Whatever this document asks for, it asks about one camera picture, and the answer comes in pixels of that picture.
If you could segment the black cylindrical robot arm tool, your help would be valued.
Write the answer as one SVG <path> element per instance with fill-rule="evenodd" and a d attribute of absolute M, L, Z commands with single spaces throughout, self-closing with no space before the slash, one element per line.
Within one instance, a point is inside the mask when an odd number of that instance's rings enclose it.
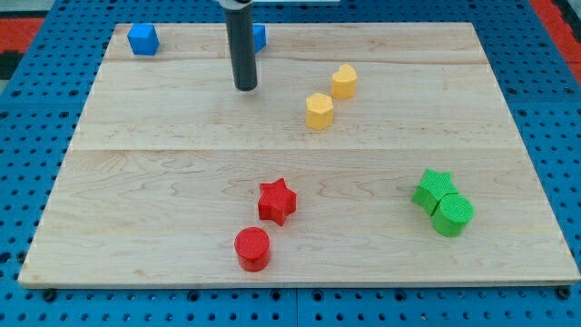
<path fill-rule="evenodd" d="M 243 92 L 258 85 L 251 1 L 218 0 L 225 14 L 235 87 Z"/>

